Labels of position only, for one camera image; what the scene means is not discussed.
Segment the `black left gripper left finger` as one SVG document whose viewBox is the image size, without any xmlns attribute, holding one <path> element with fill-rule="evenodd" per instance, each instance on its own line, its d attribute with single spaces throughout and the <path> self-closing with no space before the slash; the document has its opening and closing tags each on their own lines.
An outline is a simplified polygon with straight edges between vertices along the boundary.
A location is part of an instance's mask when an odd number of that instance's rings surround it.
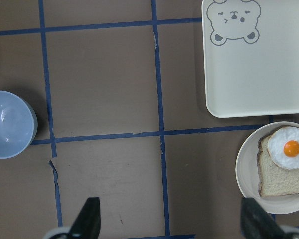
<svg viewBox="0 0 299 239">
<path fill-rule="evenodd" d="M 90 197 L 84 203 L 69 230 L 70 239 L 97 239 L 100 234 L 100 199 Z"/>
</svg>

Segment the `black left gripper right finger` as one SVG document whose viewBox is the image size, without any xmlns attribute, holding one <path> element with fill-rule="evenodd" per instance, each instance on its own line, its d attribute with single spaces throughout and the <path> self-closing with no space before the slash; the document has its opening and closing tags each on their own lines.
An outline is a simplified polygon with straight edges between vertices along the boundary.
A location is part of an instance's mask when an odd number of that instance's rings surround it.
<svg viewBox="0 0 299 239">
<path fill-rule="evenodd" d="M 283 239 L 284 231 L 254 198 L 242 198 L 240 227 L 246 239 Z"/>
</svg>

